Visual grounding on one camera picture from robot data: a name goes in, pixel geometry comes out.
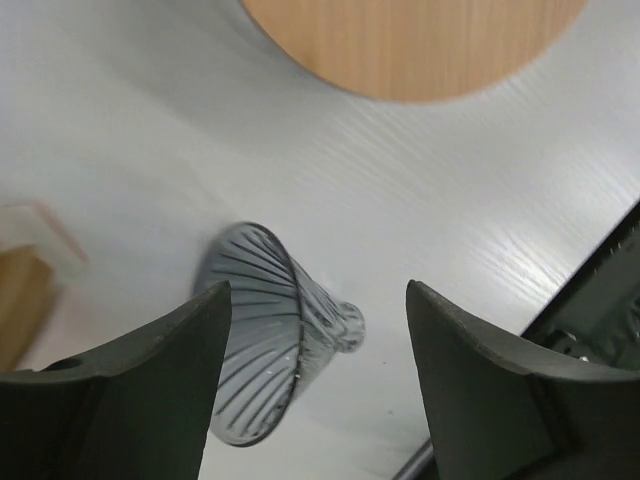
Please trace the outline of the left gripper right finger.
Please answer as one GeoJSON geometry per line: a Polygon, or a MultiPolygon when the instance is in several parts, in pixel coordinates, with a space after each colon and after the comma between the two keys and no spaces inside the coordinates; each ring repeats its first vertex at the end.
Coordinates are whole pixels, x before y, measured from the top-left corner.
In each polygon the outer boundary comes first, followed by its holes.
{"type": "Polygon", "coordinates": [[[406,312],[443,479],[635,479],[639,376],[536,345],[419,281],[406,312]]]}

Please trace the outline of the grey glass dripper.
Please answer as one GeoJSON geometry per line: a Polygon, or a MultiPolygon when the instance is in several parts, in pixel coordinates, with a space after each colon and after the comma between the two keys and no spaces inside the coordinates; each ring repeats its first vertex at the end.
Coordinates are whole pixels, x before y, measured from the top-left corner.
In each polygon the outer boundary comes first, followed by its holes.
{"type": "Polygon", "coordinates": [[[210,429],[249,447],[274,431],[336,354],[360,348],[366,326],[355,305],[316,283],[257,223],[232,224],[214,238],[192,292],[222,281],[232,318],[210,429]]]}

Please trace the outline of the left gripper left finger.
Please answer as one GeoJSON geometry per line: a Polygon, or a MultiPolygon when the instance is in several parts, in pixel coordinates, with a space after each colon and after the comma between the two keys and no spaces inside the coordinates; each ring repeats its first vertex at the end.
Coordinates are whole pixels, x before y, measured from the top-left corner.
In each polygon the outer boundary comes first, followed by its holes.
{"type": "Polygon", "coordinates": [[[219,282],[47,368],[1,377],[5,479],[195,479],[231,323],[219,282]]]}

